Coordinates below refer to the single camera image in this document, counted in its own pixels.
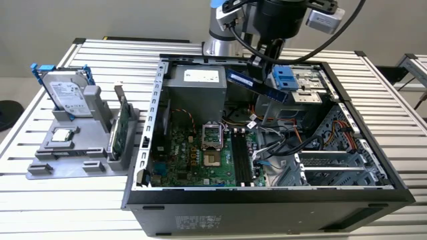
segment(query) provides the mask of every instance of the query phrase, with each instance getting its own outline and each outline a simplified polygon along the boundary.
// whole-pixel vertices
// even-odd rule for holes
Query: slotted aluminum surface
[[[92,68],[109,106],[118,106],[113,82],[124,82],[129,102],[145,120],[158,54],[200,54],[198,44],[86,40],[70,46],[60,66]],[[285,49],[293,59],[308,49]],[[345,88],[383,150],[411,189],[416,203],[351,233],[240,236],[240,239],[415,240],[427,239],[427,136],[425,126],[396,96],[368,60],[351,51],[323,51],[312,61],[325,61]],[[120,204],[125,176],[26,180],[32,162],[50,125],[52,102],[44,91],[36,95],[22,117],[0,145],[1,239],[145,238],[140,225]],[[218,239],[205,236],[202,239]]]

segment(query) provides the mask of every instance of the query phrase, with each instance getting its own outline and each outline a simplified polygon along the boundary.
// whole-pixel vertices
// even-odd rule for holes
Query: black cable
[[[412,79],[409,81],[407,81],[405,84],[403,84],[403,86],[397,89],[397,92],[405,87],[405,85],[408,85],[409,82],[412,82],[415,80],[415,77],[412,77]]]
[[[419,106],[421,105],[421,102],[423,102],[423,100],[419,100],[419,101],[417,101],[417,103],[416,103],[416,105],[415,105],[415,107],[413,107],[413,110],[416,110],[416,109],[419,108]]]
[[[265,166],[272,166],[275,169],[281,170],[281,168],[280,168],[280,167],[276,167],[276,166],[275,166],[275,165],[272,165],[271,163],[269,163],[269,165],[265,165]]]
[[[244,4],[249,4],[249,3],[254,3],[258,0],[242,0],[241,2],[238,2],[236,5],[233,5],[232,7],[226,8],[226,10],[224,11],[224,14],[232,12],[233,10],[236,10],[237,8],[240,8]]]
[[[351,23],[353,22],[356,16],[359,15],[359,12],[361,10],[363,5],[365,4],[367,0],[360,0],[359,1],[359,5],[355,8],[352,15],[349,16],[347,22],[344,23],[344,25],[341,26],[341,28],[337,30],[337,32],[333,34],[333,36],[311,52],[308,53],[305,56],[301,56],[297,59],[293,60],[279,60],[279,59],[273,59],[268,56],[265,56],[264,54],[261,54],[256,49],[253,49],[250,47],[249,44],[245,43],[245,41],[241,39],[241,37],[238,36],[238,34],[236,33],[236,29],[234,26],[230,25],[229,26],[229,31],[234,37],[234,39],[237,40],[237,42],[246,48],[246,50],[258,58],[261,58],[262,60],[265,60],[267,62],[272,63],[272,64],[277,64],[277,65],[292,65],[292,64],[300,64],[301,62],[304,62],[307,59],[309,59],[312,56],[315,56],[323,49],[325,49],[329,44],[336,40],[336,38],[341,35],[341,33],[345,31],[345,29],[348,28],[348,26],[351,25]]]
[[[305,141],[303,141],[301,144],[299,144],[292,149],[281,151],[281,152],[279,152],[277,150],[273,151],[272,153],[269,153],[269,156],[265,157],[262,160],[269,159],[272,156],[283,157],[283,156],[288,156],[288,155],[292,155],[292,154],[297,153],[313,140],[317,140],[317,142],[319,142],[319,149],[317,150],[321,150],[323,149],[323,144],[324,144],[323,137],[319,136],[319,135],[313,135]]]

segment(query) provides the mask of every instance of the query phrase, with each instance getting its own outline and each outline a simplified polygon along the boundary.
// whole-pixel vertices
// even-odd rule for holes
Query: green motherboard
[[[222,148],[201,150],[201,130],[189,136],[188,129],[172,129],[169,155],[165,162],[154,162],[153,185],[161,187],[236,187],[232,141],[229,131],[222,133]],[[248,151],[256,144],[256,135],[245,135]],[[254,186],[265,186],[262,170],[253,179]]]

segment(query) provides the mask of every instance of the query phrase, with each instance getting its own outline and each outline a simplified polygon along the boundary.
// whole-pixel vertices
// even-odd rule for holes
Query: case label sticker
[[[184,71],[184,82],[218,83],[220,73],[217,70],[186,69]]]
[[[174,216],[177,229],[217,229],[221,215]]]
[[[76,117],[90,116],[90,110],[82,97],[78,85],[73,82],[61,81],[52,81],[49,85],[65,112]]]

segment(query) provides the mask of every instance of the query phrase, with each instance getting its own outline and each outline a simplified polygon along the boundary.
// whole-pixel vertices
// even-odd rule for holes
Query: cable
[[[405,85],[408,85],[409,82],[412,82],[415,80],[415,77],[411,78],[409,81],[405,82],[405,84],[403,84],[401,87],[399,87],[397,92],[405,87]]]
[[[222,122],[225,122],[228,125],[245,126],[244,123],[236,123],[236,122],[232,123],[232,122],[226,121],[224,118],[222,118],[221,120],[222,120]]]
[[[359,1],[357,7],[355,8],[355,10],[352,12],[352,15],[349,16],[349,18],[348,18],[347,22],[344,23],[344,25],[341,26],[341,28],[336,31],[333,36],[312,52],[309,52],[305,56],[301,56],[300,58],[293,59],[293,60],[279,60],[279,59],[273,59],[273,58],[265,56],[256,49],[253,49],[248,43],[245,43],[245,41],[241,39],[241,37],[236,33],[236,29],[234,29],[233,25],[230,25],[228,29],[229,29],[229,32],[233,35],[234,39],[246,48],[246,50],[254,56],[257,56],[258,58],[261,58],[267,62],[269,62],[272,64],[277,64],[277,65],[299,64],[299,63],[304,62],[307,59],[309,59],[312,56],[315,56],[323,49],[325,49],[329,46],[329,44],[336,40],[336,38],[341,35],[341,33],[348,28],[348,26],[352,24],[356,16],[359,15],[359,12],[361,10],[363,5],[365,4],[365,1],[367,0],[360,0]]]
[[[277,179],[277,177],[281,176],[283,174],[284,174],[284,171],[280,172],[280,173],[273,177],[273,179],[272,179],[272,181],[271,181],[271,187],[275,186],[276,179]]]
[[[249,3],[254,3],[257,2],[258,0],[242,0],[241,2],[238,2],[236,5],[233,5],[232,7],[229,7],[225,11],[224,11],[224,14],[232,12],[233,10],[236,10],[237,8],[240,8],[244,4],[249,4]]]
[[[267,127],[261,127],[261,126],[258,126],[258,128],[267,132],[271,131],[271,132],[276,133],[279,135],[279,137],[283,137],[281,133],[277,132],[276,130],[273,130],[272,128],[267,128]]]
[[[415,107],[413,107],[413,110],[416,110],[416,109],[419,108],[419,106],[421,105],[421,102],[423,102],[423,100],[419,100],[419,101],[417,101],[417,103],[416,103],[416,105],[415,105]]]
[[[337,120],[337,122],[341,124],[341,125],[340,125],[341,128],[343,128],[343,126],[347,127],[347,128],[349,128],[349,125],[348,125],[347,122],[344,122],[343,120]],[[347,138],[347,141],[348,141],[348,144],[351,145],[351,148],[352,148],[352,149],[357,149],[356,142],[355,142],[355,140],[353,140],[349,132],[344,132],[344,131],[343,131],[343,134],[344,134],[344,136],[345,136],[345,138]]]
[[[297,153],[313,140],[317,140],[319,141],[319,149],[317,150],[321,150],[323,149],[323,137],[319,136],[319,135],[313,135],[311,136],[301,144],[299,144],[296,147],[293,147],[292,149],[289,150],[285,150],[285,151],[280,151],[281,149],[281,145],[284,144],[285,141],[283,141],[280,143],[280,147],[277,148],[277,150],[275,150],[273,152],[269,153],[269,156],[265,157],[262,159],[262,161],[265,161],[267,159],[269,159],[272,156],[277,156],[277,157],[283,157],[283,156],[288,156],[288,155],[292,155],[295,153]]]
[[[196,134],[196,124],[194,124],[194,120],[193,120],[193,116],[192,114],[185,110],[185,109],[174,109],[172,110],[172,113],[174,112],[184,112],[188,114],[189,120],[190,120],[190,124],[192,124],[192,132],[193,134]]]

